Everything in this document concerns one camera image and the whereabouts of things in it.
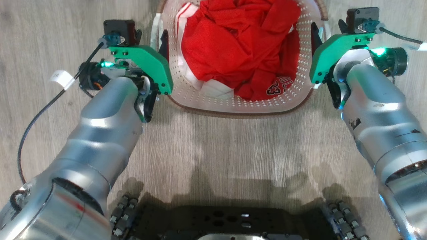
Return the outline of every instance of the wooden floor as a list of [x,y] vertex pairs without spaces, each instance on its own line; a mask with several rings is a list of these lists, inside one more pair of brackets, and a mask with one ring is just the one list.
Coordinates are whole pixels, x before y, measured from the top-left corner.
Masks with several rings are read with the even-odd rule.
[[[16,152],[34,115],[59,91],[47,80],[57,69],[74,73],[102,35],[105,19],[133,18],[148,43],[157,0],[0,1],[0,205],[21,186]],[[333,33],[353,0],[326,1]],[[423,0],[360,0],[378,6],[390,30],[427,40]],[[382,34],[374,47],[402,46]],[[108,56],[104,51],[95,59]],[[427,129],[427,53],[410,52],[396,85]],[[74,85],[31,130],[23,149],[27,179],[44,170],[77,124],[89,101]],[[326,87],[299,110],[268,119],[234,120],[179,111],[166,99],[155,107],[128,168],[109,197],[124,192],[167,205],[284,208],[297,213],[324,199],[343,198],[363,218],[372,239],[398,239],[378,198],[368,163],[334,110]]]

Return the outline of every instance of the laundry basket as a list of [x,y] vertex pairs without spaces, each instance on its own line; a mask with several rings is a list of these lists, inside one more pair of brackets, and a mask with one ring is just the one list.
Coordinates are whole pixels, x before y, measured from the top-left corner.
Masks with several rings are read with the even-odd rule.
[[[175,16],[181,7],[189,0],[164,0],[160,3],[156,17],[153,21],[151,33],[151,47],[158,50],[161,46],[161,36],[168,32],[169,65],[173,78],[173,92],[170,100],[183,110],[193,113],[210,114],[220,117],[270,115],[285,113],[304,102],[308,98],[314,85],[309,78],[311,66],[311,23],[316,22],[323,29],[324,39],[330,29],[325,24],[328,19],[323,0],[295,0],[301,8],[301,16],[297,23],[300,37],[300,55],[296,79],[292,86],[283,94],[263,101],[247,101],[238,96],[231,99],[217,99],[199,93],[189,84],[178,68],[177,37],[175,33]],[[191,0],[199,5],[200,0]]]

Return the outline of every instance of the orange wire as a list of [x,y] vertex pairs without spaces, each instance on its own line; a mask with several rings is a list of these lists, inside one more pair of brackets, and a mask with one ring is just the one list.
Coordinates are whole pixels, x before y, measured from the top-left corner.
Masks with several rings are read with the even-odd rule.
[[99,83],[94,82],[94,85],[97,86],[97,87],[99,87],[100,90],[102,89],[102,86]]

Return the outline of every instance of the green bracket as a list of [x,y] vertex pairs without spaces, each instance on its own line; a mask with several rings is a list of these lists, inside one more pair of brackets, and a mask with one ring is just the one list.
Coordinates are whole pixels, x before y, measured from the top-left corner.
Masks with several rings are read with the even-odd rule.
[[110,47],[117,59],[130,59],[159,86],[162,94],[172,93],[173,81],[167,60],[150,46]]
[[313,84],[321,83],[330,68],[352,47],[368,45],[375,33],[335,34],[320,45],[313,55],[310,79]]

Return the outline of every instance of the silver robotic arm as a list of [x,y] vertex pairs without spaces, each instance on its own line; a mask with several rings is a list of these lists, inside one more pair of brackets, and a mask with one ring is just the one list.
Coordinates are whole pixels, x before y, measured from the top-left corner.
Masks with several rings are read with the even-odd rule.
[[373,64],[368,50],[338,62],[342,118],[379,182],[379,194],[406,240],[427,239],[427,137],[405,95]]
[[140,92],[130,78],[119,77],[83,108],[52,164],[0,212],[0,239],[111,238],[106,200],[142,133],[148,91]]

